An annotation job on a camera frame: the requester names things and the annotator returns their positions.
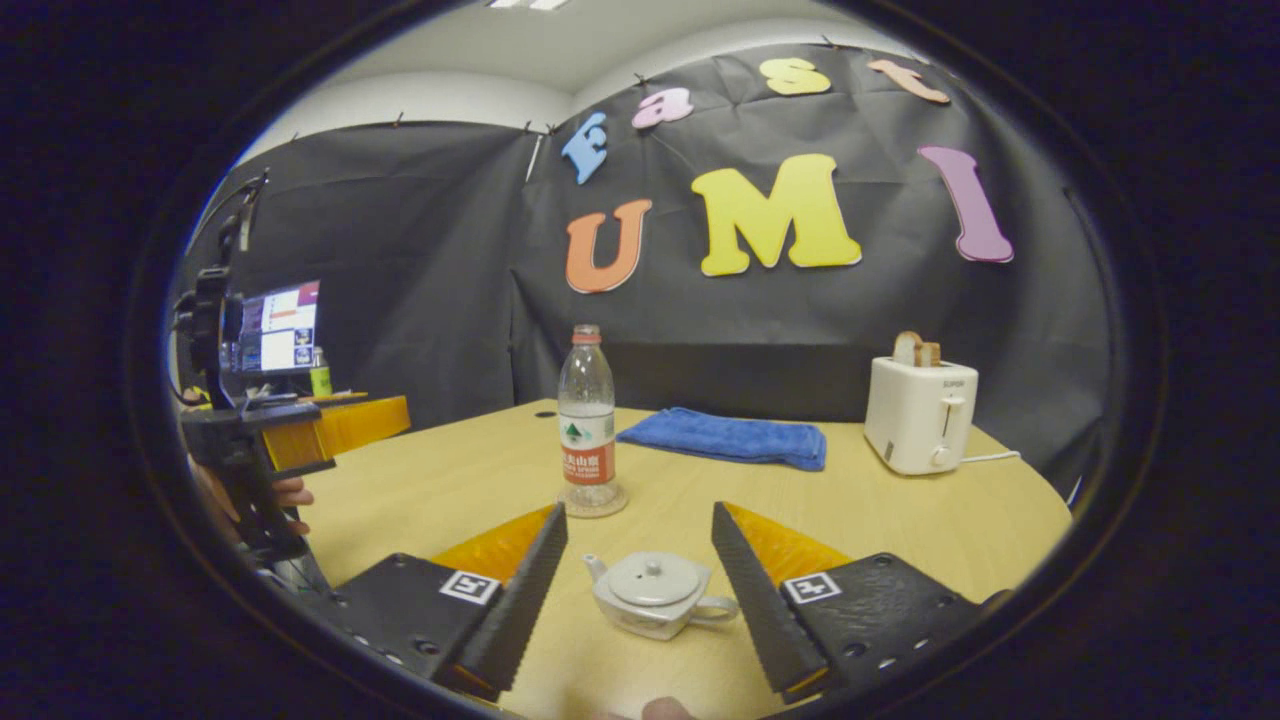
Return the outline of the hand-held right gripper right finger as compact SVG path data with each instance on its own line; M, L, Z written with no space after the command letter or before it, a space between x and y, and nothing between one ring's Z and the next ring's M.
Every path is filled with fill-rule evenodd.
M730 502L713 510L712 542L771 689L867 705L931 669L1005 600L969 600L895 553L852 559Z

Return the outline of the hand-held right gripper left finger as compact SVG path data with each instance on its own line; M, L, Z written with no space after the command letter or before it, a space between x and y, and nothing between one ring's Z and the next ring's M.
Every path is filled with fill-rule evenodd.
M567 538L553 503L431 559L392 553L321 594L320 616L394 666L494 701L515 684Z

